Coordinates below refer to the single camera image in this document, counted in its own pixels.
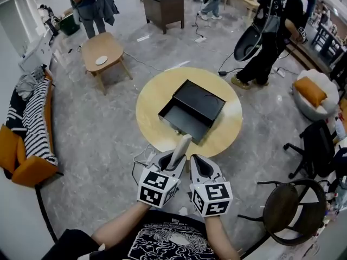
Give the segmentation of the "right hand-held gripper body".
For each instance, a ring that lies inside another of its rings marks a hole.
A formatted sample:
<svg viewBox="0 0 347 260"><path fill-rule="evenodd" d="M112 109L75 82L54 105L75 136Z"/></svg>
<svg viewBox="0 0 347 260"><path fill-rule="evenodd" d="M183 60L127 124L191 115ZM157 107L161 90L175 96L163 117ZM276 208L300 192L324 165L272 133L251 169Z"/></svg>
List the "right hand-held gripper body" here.
<svg viewBox="0 0 347 260"><path fill-rule="evenodd" d="M215 162L193 154L190 157L190 177L191 201L203 218L228 212L233 200L230 182L226 181Z"/></svg>

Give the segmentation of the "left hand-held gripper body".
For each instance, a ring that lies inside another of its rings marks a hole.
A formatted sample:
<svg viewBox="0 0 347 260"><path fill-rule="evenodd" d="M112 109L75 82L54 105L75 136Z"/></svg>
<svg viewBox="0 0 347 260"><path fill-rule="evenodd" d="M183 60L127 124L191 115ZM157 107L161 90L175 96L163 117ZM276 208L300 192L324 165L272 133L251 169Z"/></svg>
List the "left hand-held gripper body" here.
<svg viewBox="0 0 347 260"><path fill-rule="evenodd" d="M156 208L162 208L174 197L181 181L187 156L182 155L173 166L169 166L173 150L154 156L141 174L137 200Z"/></svg>

